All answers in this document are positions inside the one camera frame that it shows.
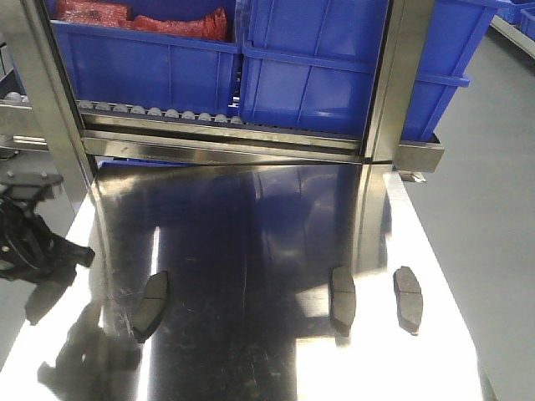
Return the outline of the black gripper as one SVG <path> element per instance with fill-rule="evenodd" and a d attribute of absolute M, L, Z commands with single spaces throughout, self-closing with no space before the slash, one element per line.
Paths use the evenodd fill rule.
<path fill-rule="evenodd" d="M 54 234 L 35 213 L 37 204 L 54 198 L 59 174 L 1 175 L 1 278 L 39 281 L 54 273 L 75 273 L 77 265 L 90 268 L 95 252 Z"/>

